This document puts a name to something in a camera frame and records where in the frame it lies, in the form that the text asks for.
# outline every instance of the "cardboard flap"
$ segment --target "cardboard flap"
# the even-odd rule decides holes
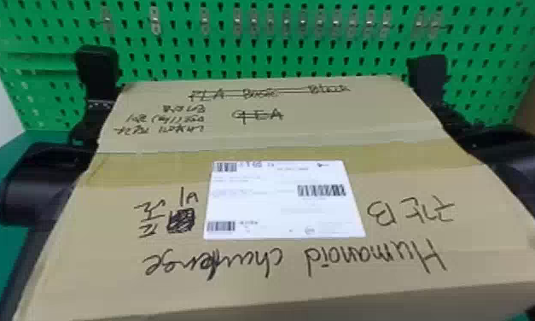
[[[202,238],[206,181],[79,187],[27,319],[102,319],[535,281],[535,250],[527,245],[535,232],[532,217],[485,166],[360,172],[350,179],[364,238],[210,242]],[[191,193],[197,197],[188,204]],[[416,202],[404,201],[412,198]],[[143,222],[155,204],[153,215],[163,216]],[[194,209],[195,225],[170,233],[167,220],[182,207]],[[155,233],[140,237],[146,224]]]
[[[391,77],[242,79],[125,87],[99,152],[418,142],[448,137]]]

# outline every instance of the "pegboard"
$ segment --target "pegboard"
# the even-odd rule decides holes
[[[82,44],[114,47],[123,83],[406,80],[407,58],[445,54],[445,100],[495,125],[511,121],[535,74],[535,0],[0,0],[0,77],[26,129],[68,130],[81,119],[71,54]]]

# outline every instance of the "barcode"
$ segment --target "barcode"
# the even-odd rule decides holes
[[[207,222],[208,232],[232,232],[236,230],[235,221],[211,221]]]
[[[237,163],[225,163],[216,161],[213,163],[214,172],[237,172]]]
[[[304,196],[346,196],[343,184],[297,185],[297,195]]]

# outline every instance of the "white label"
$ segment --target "white label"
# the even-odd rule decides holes
[[[364,236],[341,160],[212,165],[206,240]]]

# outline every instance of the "box lid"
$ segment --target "box lid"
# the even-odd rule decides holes
[[[286,88],[330,83],[348,90],[225,99],[206,102],[205,113],[181,109],[172,116],[204,114],[205,120],[189,122],[204,124],[200,132],[158,132],[161,125],[151,123],[165,113],[164,103],[179,96],[189,100],[185,92],[280,83]],[[354,102],[373,103],[354,108]],[[257,104],[271,112],[276,108],[282,120],[256,117]],[[251,110],[252,117],[243,124],[241,113],[232,117],[233,110]],[[309,116],[300,117],[305,110]],[[329,110],[346,115],[345,121],[328,120]],[[132,114],[146,114],[140,117],[146,121],[132,123],[150,128],[147,133],[121,131]],[[175,121],[187,126],[183,120]],[[345,132],[351,133],[348,143],[342,139]],[[411,90],[393,79],[139,84],[119,98],[100,151],[43,251],[18,319],[177,313],[201,319],[232,311],[250,319],[262,318],[252,310],[294,311],[300,303],[310,311],[325,302],[348,314],[364,301],[386,297],[403,305],[405,294],[436,293],[460,304],[488,291],[452,296],[457,289],[535,284],[532,216],[486,166],[444,133]],[[366,236],[205,240],[212,163],[232,160],[342,161]],[[187,207],[195,218],[192,228],[170,233],[170,217]],[[154,234],[142,237],[148,216],[158,217],[148,222]],[[530,301],[535,295],[520,295],[519,302]],[[422,315],[428,315],[429,304],[422,304]],[[509,307],[493,309],[503,313]],[[385,311],[384,319],[404,316],[404,309]],[[308,312],[302,316],[318,318]]]

